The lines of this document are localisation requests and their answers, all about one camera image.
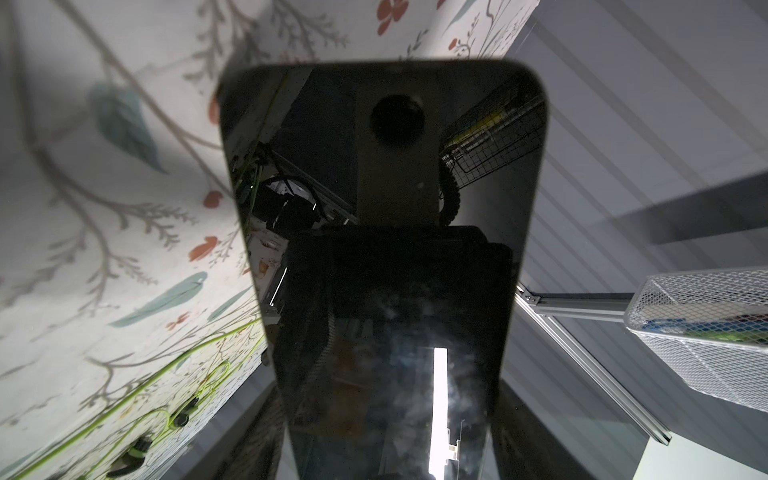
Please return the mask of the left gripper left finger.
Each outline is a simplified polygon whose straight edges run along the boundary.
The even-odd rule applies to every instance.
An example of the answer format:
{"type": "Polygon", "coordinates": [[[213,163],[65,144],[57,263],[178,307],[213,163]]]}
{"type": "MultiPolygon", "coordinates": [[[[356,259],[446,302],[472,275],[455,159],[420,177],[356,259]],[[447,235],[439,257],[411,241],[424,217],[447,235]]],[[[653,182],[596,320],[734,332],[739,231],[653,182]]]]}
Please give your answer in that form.
{"type": "Polygon", "coordinates": [[[277,476],[285,434],[285,413],[274,386],[258,414],[219,465],[215,480],[271,480],[277,476]]]}

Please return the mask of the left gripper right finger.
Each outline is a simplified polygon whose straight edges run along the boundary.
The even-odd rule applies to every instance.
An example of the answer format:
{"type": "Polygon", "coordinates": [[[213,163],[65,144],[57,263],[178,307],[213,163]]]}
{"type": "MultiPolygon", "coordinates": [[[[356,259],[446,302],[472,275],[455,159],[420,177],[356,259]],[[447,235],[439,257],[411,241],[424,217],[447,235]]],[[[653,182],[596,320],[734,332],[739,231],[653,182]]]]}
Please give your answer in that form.
{"type": "Polygon", "coordinates": [[[491,438],[501,479],[594,478],[503,380],[491,438]]]}

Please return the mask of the green wired earphones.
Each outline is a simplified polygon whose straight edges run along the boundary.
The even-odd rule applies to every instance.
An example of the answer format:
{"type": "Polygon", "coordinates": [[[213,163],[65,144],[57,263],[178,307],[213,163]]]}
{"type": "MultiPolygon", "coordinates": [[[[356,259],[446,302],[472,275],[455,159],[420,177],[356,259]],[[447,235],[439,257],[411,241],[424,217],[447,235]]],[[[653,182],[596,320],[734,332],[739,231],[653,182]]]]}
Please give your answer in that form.
{"type": "Polygon", "coordinates": [[[47,451],[1,471],[4,479],[158,479],[261,363],[256,319],[217,335],[151,375],[47,451]]]}

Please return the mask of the black smartphone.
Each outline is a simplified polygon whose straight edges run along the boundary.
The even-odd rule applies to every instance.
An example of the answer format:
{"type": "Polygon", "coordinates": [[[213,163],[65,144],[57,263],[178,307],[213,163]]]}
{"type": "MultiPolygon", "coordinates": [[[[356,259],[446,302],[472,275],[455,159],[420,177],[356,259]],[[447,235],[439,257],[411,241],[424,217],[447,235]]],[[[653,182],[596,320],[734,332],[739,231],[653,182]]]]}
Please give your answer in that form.
{"type": "Polygon", "coordinates": [[[479,479],[547,133],[508,61],[251,66],[216,101],[236,200],[288,246],[271,357],[302,479],[479,479]]]}

